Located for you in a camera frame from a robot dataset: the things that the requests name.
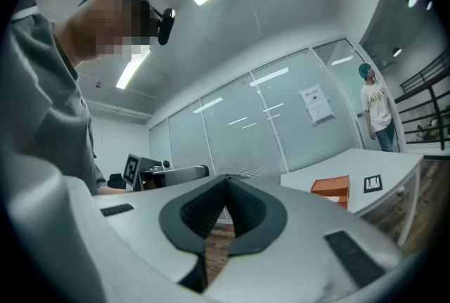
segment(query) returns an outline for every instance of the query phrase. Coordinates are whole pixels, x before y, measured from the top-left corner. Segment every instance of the wooden floor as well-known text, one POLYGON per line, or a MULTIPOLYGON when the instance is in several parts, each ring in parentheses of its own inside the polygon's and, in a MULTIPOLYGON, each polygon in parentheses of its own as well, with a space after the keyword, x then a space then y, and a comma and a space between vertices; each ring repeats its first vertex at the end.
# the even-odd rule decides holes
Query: wooden floor
MULTIPOLYGON (((427 245, 428 238, 436 223, 449 192, 450 162, 424 160, 420 170, 419 199, 413 226, 401 249, 411 254, 427 245)), ((362 218, 376 226, 396 242, 406 215, 405 208, 413 186, 405 187, 405 192, 393 195, 362 218)), ((228 260, 230 244, 234 241, 232 225, 216 224, 206 240, 207 281, 211 283, 228 260)))

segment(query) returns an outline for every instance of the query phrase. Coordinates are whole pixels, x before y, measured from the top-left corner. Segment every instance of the white table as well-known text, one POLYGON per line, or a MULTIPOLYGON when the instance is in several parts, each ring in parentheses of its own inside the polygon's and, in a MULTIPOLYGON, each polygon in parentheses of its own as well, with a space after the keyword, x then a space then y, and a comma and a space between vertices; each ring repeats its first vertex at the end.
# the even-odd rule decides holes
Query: white table
POLYGON ((396 190, 414 177, 413 193, 410 195, 406 219, 398 245, 405 243, 413 223, 420 184, 420 163, 423 155, 388 153, 377 150, 350 148, 315 165, 281 175, 281 185, 311 192, 316 179, 349 176, 350 197, 348 210, 359 216, 377 207, 396 190), (382 190, 364 193, 364 178, 381 175, 382 190))

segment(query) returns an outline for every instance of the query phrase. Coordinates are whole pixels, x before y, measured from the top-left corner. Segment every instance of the person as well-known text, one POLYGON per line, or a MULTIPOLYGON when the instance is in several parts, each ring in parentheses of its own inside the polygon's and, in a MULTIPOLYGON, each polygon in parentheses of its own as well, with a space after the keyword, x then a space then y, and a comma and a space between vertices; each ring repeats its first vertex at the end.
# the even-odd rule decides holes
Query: person
POLYGON ((375 80, 375 73, 368 63, 359 66, 359 74, 366 81, 361 89, 361 101, 369 136, 373 140, 378 138, 384 152, 392 152, 395 127, 386 90, 375 80))
POLYGON ((124 45, 150 45, 158 36, 158 15, 148 0, 83 0, 66 21, 50 22, 37 8, 30 14, 35 1, 26 1, 19 1, 21 10, 16 7, 7 28, 7 43, 18 52, 8 64, 26 67, 50 106, 21 153, 83 180, 92 195, 129 192, 108 187, 96 166, 91 116, 76 68, 119 53, 124 45))

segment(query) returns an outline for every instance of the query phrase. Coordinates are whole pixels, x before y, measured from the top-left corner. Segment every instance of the black railing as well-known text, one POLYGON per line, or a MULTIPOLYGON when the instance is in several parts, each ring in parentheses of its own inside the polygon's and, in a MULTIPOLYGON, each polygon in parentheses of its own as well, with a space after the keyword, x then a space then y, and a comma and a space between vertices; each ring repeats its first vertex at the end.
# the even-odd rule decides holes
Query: black railing
POLYGON ((444 124, 444 115, 447 112, 450 112, 450 107, 447 107, 444 110, 440 110, 439 106, 437 104, 437 100, 441 99, 442 97, 448 96, 450 94, 450 90, 444 92, 443 94, 440 94, 438 96, 435 95, 435 91, 433 90, 433 87, 436 83, 442 81, 445 77, 450 75, 450 64, 445 63, 442 65, 444 66, 443 69, 439 69, 439 73, 433 75, 432 77, 429 78, 429 80, 423 80, 423 83, 420 86, 417 86, 416 88, 410 90, 408 93, 405 93, 403 96, 398 97, 397 99, 394 100, 395 103, 400 103, 405 101, 406 99, 409 99, 410 97, 415 96, 416 94, 419 94, 420 92, 423 92, 424 90, 428 90, 430 92, 430 97, 431 99, 420 103, 418 105, 415 105, 413 107, 410 107, 408 109, 405 110, 401 110, 399 113, 405 113, 408 112, 410 110, 422 107, 423 105, 432 103, 433 104, 433 110, 434 113, 430 114, 430 115, 424 115, 422 117, 417 117, 417 118, 413 118, 412 120, 406 120, 404 122, 401 122, 402 124, 406 124, 406 123, 410 123, 410 122, 414 122, 416 120, 422 120, 425 118, 429 118, 429 117, 436 117, 437 119, 437 126, 436 127, 426 127, 426 128, 422 128, 422 129, 415 129, 413 131, 405 131, 405 134, 413 134, 413 133, 420 133, 420 132, 427 132, 427 131, 432 131, 435 129, 439 130, 439 139, 427 139, 427 140, 423 140, 423 141, 407 141, 406 144, 415 144, 415 143, 437 143, 440 142, 441 143, 441 150, 444 150, 445 148, 445 142, 450 141, 450 138, 445 138, 444 135, 444 128, 449 128, 450 124, 444 124))
POLYGON ((419 73, 401 83, 400 87, 403 89, 404 93, 408 93, 408 91, 418 88, 421 84, 426 83, 429 79, 438 75, 447 67, 450 67, 450 46, 419 73))

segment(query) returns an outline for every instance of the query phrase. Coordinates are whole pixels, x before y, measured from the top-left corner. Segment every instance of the box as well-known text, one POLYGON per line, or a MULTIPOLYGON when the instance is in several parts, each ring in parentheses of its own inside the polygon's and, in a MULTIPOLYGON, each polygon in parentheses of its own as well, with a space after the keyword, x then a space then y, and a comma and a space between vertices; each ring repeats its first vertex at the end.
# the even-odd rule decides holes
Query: box
POLYGON ((350 194, 349 182, 349 176, 317 179, 311 188, 311 193, 319 194, 323 197, 339 197, 336 203, 347 209, 350 194))

